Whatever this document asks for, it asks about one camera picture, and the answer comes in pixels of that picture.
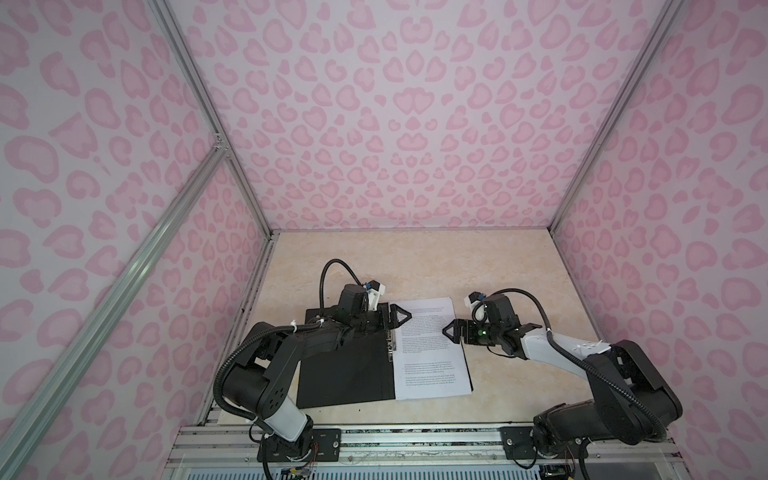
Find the blue folder black inside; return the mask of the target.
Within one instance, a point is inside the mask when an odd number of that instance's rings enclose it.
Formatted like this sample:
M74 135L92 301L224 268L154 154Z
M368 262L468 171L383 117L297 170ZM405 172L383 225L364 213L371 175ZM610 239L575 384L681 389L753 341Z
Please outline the blue folder black inside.
M308 409L396 400L394 331L354 340L337 351L302 362L298 407Z

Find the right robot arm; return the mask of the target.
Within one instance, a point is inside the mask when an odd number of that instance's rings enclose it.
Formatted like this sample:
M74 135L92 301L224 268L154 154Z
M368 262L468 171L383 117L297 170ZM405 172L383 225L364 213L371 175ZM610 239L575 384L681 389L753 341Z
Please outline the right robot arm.
M660 443L683 406L644 350L635 342L579 340L554 332L541 302L541 321L524 323L503 289L469 298L471 316L442 330L454 344L498 347L506 358L547 364L585 379L591 397L561 403L532 421L530 450L554 457L573 445L617 440L626 445Z

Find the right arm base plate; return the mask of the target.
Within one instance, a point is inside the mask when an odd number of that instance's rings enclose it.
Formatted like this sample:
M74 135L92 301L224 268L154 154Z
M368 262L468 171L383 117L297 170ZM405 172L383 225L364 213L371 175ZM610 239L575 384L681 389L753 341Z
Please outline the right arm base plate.
M544 447L536 447L532 430L531 426L502 426L499 428L501 445L507 460L529 465L534 461L564 461L566 459L565 451L562 449L549 451Z

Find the paper sheet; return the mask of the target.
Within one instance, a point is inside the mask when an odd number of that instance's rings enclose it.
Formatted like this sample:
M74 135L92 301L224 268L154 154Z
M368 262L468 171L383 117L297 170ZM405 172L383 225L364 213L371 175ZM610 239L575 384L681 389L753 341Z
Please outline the paper sheet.
M455 319L451 299L399 301L412 318L395 331L395 399L420 400L469 395L473 391L463 347L443 334Z

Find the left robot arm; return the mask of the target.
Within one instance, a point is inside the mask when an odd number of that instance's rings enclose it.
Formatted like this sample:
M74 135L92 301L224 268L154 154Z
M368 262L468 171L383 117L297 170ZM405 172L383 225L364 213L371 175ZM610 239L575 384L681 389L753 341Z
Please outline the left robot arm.
M216 404L306 450L306 409L393 399L393 337L412 314L382 302L383 291L375 281L347 284L336 304L308 310L302 324L254 325L219 367Z

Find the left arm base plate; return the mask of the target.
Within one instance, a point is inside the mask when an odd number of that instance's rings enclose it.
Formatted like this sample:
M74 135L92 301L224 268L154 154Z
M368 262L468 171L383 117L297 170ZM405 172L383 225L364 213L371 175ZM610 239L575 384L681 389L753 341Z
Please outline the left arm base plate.
M272 434L261 439L259 462L337 462L342 431L337 428L306 428L295 441Z

